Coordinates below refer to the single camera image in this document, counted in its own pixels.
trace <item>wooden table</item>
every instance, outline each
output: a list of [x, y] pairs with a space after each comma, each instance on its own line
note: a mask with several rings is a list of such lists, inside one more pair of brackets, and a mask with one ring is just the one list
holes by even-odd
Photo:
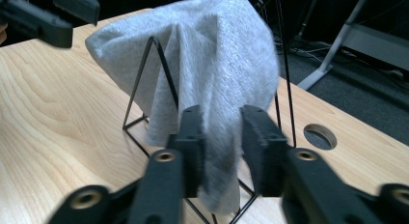
[[[84, 45], [112, 20], [75, 29], [70, 50], [35, 40], [0, 48], [0, 223], [43, 223], [78, 187], [102, 184], [115, 191], [143, 176], [147, 159], [122, 131], [129, 96]], [[409, 184], [406, 146], [292, 89], [298, 146], [318, 151], [345, 182], [366, 192], [376, 193], [385, 182]], [[282, 84], [282, 120], [290, 136], [285, 93]], [[131, 118], [140, 114], [135, 108]], [[303, 136], [311, 123], [332, 129], [338, 145], [331, 151], [313, 147]], [[143, 140], [145, 127], [135, 128]], [[246, 172], [241, 175], [248, 181]], [[284, 222], [278, 201], [257, 199], [239, 223]], [[186, 223], [199, 223], [190, 209]]]

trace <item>black wire stand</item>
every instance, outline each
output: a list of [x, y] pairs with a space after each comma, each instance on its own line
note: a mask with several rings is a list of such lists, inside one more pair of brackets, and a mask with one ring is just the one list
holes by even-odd
[[[262, 4], [260, 2], [258, 2], [257, 6], [259, 6], [259, 12], [261, 17], [266, 20], [266, 5], [272, 0], [268, 0], [265, 4]], [[289, 114], [290, 114], [290, 118], [291, 118], [291, 130], [292, 130], [292, 140], [293, 140], [293, 147], [296, 147], [296, 136], [295, 136], [295, 124], [294, 124], [294, 115], [293, 115], [293, 108], [292, 108], [292, 97], [291, 97], [291, 84], [289, 81], [289, 70], [288, 70], [288, 61], [287, 61], [287, 55], [286, 55], [286, 41], [285, 41], [285, 34], [284, 34], [284, 24], [283, 24], [283, 13], [282, 13], [282, 8], [281, 8], [281, 3], [280, 0], [274, 0], [276, 2], [276, 6], [277, 6], [277, 12], [278, 12], [278, 21], [279, 21], [279, 28], [280, 28], [280, 33], [281, 33], [281, 40], [282, 40], [282, 45], [283, 45], [283, 49], [284, 49], [284, 60], [285, 60], [285, 71], [286, 71], [286, 88], [287, 88], [287, 95], [288, 95], [288, 103], [289, 103]], [[144, 51], [144, 55], [142, 57], [141, 60], [141, 65], [139, 67], [138, 73], [136, 75], [135, 78], [135, 83], [132, 89], [132, 93], [129, 99], [129, 104], [127, 106], [126, 109], [126, 114], [125, 114], [125, 118], [123, 121], [123, 131], [129, 136], [129, 138], [139, 147], [139, 149], [147, 156], [150, 157], [149, 152], [147, 151], [147, 149], [142, 146], [142, 144], [139, 143], [138, 140], [136, 140], [136, 138], [129, 132], [129, 129], [133, 126], [136, 126], [138, 124], [140, 124], [141, 122], [149, 122], [148, 116], [143, 113], [141, 117], [139, 117], [138, 119], [132, 121], [131, 123], [127, 124], [127, 120], [129, 117], [129, 113], [133, 104], [133, 100], [135, 99], [135, 95], [136, 95], [136, 91], [138, 89], [138, 85], [139, 82], [141, 80], [142, 77], [142, 73], [145, 67], [145, 63], [148, 60], [149, 54], [150, 54], [150, 50], [152, 45], [154, 44], [156, 51], [159, 55], [163, 70], [165, 72], [166, 75], [166, 80], [168, 82], [169, 88], [171, 90], [172, 93], [172, 97], [174, 99], [175, 102], [175, 106], [178, 109], [178, 98], [177, 98], [177, 90], [175, 88], [175, 84], [173, 82], [171, 73], [169, 71], [169, 67], [168, 67], [168, 63], [166, 61], [165, 58], [165, 54], [163, 52], [163, 48], [160, 44], [160, 41], [156, 38], [156, 37], [150, 37], [148, 40], [148, 43], [145, 47], [145, 51]], [[279, 98], [278, 95], [276, 94], [275, 96], [275, 105], [276, 105], [276, 113], [277, 113], [277, 123], [279, 128], [281, 129], [281, 117], [280, 117], [280, 107], [279, 107]], [[242, 180], [239, 180], [239, 185], [240, 187], [246, 191], [249, 195], [250, 195], [250, 199], [247, 201], [247, 203], [240, 208], [240, 210], [235, 214], [234, 218], [232, 219], [232, 221], [230, 222], [231, 224], [236, 223], [240, 217], [247, 211], [247, 209], [256, 201], [256, 199], [258, 198], [258, 194], [256, 194], [249, 186], [247, 186], [247, 184], [245, 184]], [[205, 216], [199, 211], [199, 209], [192, 203], [191, 200], [189, 200], [188, 198], [184, 199], [185, 202], [189, 205], [190, 208], [192, 208], [192, 210], [202, 219], [203, 223], [205, 224], [210, 224], [210, 221], [208, 221]], [[216, 215], [212, 214], [212, 221], [214, 224], [217, 224], [217, 218]]]

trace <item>metal stand leg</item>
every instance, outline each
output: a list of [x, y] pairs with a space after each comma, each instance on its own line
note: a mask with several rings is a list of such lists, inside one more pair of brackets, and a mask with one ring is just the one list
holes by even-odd
[[310, 74], [308, 77], [306, 77], [303, 81], [301, 81], [298, 84], [298, 87], [300, 87], [303, 90], [308, 90], [310, 89], [315, 82], [317, 82], [319, 79], [321, 79], [329, 70], [331, 70], [330, 63], [337, 54], [338, 49], [342, 45], [343, 41], [345, 38], [348, 36], [349, 30], [351, 29], [352, 23], [355, 21], [355, 18], [357, 17], [359, 11], [364, 7], [364, 4], [367, 2], [367, 0], [359, 0], [357, 5], [355, 6], [354, 10], [352, 11], [351, 15], [349, 18], [345, 21], [343, 24], [340, 33], [337, 35], [337, 38], [335, 39], [333, 45], [331, 46], [329, 52], [325, 56], [324, 61], [322, 62], [321, 66], [315, 70], [312, 74]]

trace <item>light wood surface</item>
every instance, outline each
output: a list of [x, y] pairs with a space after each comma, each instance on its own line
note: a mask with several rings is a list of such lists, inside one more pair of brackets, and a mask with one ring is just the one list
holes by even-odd
[[[35, 40], [0, 48], [0, 223], [44, 223], [81, 186], [102, 184], [115, 191], [143, 176], [147, 159], [122, 131], [129, 96], [84, 45], [92, 32], [112, 20], [75, 29], [70, 50]], [[318, 151], [345, 182], [366, 192], [376, 193], [385, 182], [409, 184], [408, 147], [292, 89], [299, 147]], [[283, 83], [279, 95], [290, 137]], [[131, 119], [141, 114], [133, 108]], [[331, 151], [313, 147], [303, 136], [308, 124], [330, 128], [338, 145]], [[144, 143], [145, 126], [131, 131]], [[246, 168], [240, 170], [240, 178], [248, 182]], [[248, 195], [242, 198], [245, 202]], [[185, 218], [186, 223], [200, 223], [189, 208]], [[219, 218], [220, 223], [229, 219]], [[271, 198], [257, 199], [239, 221], [283, 222], [279, 199]]]

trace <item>gray cloth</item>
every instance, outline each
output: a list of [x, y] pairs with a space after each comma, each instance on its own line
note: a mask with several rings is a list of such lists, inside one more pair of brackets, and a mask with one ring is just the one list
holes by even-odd
[[150, 117], [147, 142], [165, 146], [181, 111], [202, 107], [206, 136], [199, 197], [212, 212], [239, 207], [239, 107], [267, 109], [279, 66], [272, 34], [247, 0], [187, 0], [111, 23], [86, 39], [95, 61], [130, 95], [149, 37], [164, 48], [179, 99], [177, 112], [152, 49], [135, 101]]

